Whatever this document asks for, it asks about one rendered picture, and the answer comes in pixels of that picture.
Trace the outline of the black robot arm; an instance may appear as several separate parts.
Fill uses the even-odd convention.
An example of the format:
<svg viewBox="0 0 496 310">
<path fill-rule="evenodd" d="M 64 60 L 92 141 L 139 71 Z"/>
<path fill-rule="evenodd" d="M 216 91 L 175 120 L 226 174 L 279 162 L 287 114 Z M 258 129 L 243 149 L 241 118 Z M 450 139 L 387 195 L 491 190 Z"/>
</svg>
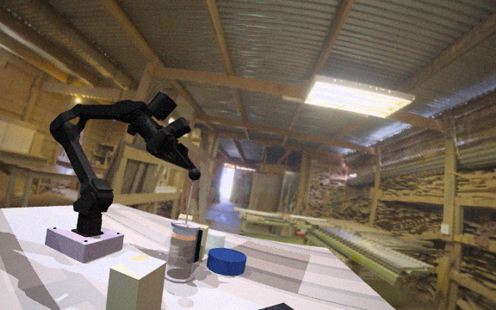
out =
<svg viewBox="0 0 496 310">
<path fill-rule="evenodd" d="M 78 180 L 81 183 L 79 199 L 73 203 L 73 211 L 78 212 L 77 229 L 71 231 L 84 236 L 102 235 L 102 212 L 106 213 L 113 203 L 113 189 L 107 179 L 98 178 L 92 170 L 83 148 L 80 146 L 80 133 L 85 123 L 90 119 L 117 120 L 128 124 L 127 133 L 138 133 L 144 139 L 145 132 L 151 126 L 158 124 L 156 119 L 164 121 L 177 106 L 164 92 L 160 92 L 147 104 L 132 99 L 121 100 L 115 104 L 77 104 L 55 118 L 50 124 L 50 134 L 65 149 Z M 80 117 L 75 125 L 69 120 Z M 162 126 L 162 125 L 161 125 Z M 161 127 L 169 132 L 174 139 L 190 133 L 191 129 L 184 117 L 180 117 L 167 127 Z M 178 140 L 177 140 L 178 142 Z M 176 142 L 176 143 L 177 143 Z"/>
</svg>

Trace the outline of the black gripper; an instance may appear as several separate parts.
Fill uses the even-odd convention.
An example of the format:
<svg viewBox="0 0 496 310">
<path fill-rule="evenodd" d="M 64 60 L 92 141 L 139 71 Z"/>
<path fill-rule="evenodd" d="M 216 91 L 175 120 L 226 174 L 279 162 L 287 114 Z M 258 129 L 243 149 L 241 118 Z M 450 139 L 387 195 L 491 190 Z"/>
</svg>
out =
<svg viewBox="0 0 496 310">
<path fill-rule="evenodd" d="M 188 148 L 183 143 L 176 144 L 177 140 L 165 129 L 161 129 L 159 124 L 146 130 L 144 140 L 147 143 L 146 150 L 154 157 L 190 171 L 196 169 L 188 157 Z"/>
</svg>

